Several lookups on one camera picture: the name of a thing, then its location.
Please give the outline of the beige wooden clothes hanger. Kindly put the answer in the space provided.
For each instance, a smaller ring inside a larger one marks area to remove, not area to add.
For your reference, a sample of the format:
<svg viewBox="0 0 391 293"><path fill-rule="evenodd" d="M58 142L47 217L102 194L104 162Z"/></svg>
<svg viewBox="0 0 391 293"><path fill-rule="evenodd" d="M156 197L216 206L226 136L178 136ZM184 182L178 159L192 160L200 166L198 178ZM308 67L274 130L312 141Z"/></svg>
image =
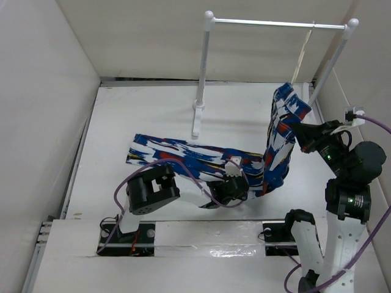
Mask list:
<svg viewBox="0 0 391 293"><path fill-rule="evenodd" d="M296 82L296 80L298 78L300 69L302 67L302 61L303 61L304 55L305 55L305 49L307 47L307 44L308 44L308 42L309 42L309 40L311 38L311 35L312 35L312 32L313 32L314 29L315 29L315 22L312 23L312 27L310 28L310 30L308 31L307 35L305 36L304 42L302 44L301 52L299 54L298 61L297 61L297 64L296 64L296 68L295 68L293 76L291 78L291 82L290 82L291 85L294 85L294 83Z"/></svg>

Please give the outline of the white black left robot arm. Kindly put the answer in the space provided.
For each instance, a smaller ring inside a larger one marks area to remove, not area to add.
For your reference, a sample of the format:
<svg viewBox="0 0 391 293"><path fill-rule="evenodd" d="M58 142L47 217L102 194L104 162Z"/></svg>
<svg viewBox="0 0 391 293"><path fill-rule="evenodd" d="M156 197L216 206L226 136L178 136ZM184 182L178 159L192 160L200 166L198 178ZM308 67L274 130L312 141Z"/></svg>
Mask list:
<svg viewBox="0 0 391 293"><path fill-rule="evenodd" d="M242 203L247 200L249 183L242 168L236 163L227 163L226 173L222 179L201 183L191 177L200 190L200 195L207 199L201 203L200 199L184 201L196 205L200 209L232 208L231 202ZM181 190L175 182L176 172L170 164L152 166L134 173L125 180L126 204L120 207L120 214L116 217L113 231L118 242L127 243L135 240L140 233L141 218L147 214L181 198Z"/></svg>

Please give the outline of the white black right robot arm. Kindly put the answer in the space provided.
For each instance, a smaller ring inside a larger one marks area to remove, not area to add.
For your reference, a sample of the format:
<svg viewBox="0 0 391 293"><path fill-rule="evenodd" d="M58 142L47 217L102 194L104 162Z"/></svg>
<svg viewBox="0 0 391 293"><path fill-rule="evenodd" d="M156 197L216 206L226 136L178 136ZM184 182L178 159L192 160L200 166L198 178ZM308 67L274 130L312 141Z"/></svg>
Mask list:
<svg viewBox="0 0 391 293"><path fill-rule="evenodd" d="M335 175L326 184L326 248L318 242L313 214L292 209L285 216L283 235L296 242L302 277L299 292L354 292L355 266L368 247L360 238L370 218L370 183L382 172L386 153L363 141L352 147L342 134L348 127L337 120L290 125L303 153L317 152Z"/></svg>

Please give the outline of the blue white red patterned trousers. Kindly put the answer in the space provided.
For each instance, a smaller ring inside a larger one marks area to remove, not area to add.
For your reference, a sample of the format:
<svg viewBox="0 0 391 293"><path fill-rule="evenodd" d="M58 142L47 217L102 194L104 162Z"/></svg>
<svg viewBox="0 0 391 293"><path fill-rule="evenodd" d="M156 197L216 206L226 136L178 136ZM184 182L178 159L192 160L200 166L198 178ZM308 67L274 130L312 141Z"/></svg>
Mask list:
<svg viewBox="0 0 391 293"><path fill-rule="evenodd" d="M180 167L177 163L172 163L179 175L187 178L194 176L198 180L208 182L222 179L225 163L233 156L238 156L243 160L243 170L250 190L256 197L260 197L283 185L296 143L290 125L300 123L310 111L310 106L301 100L293 86L286 82L277 88L272 96L264 154L136 134L126 163L143 166L158 159L177 159L184 165Z"/></svg>

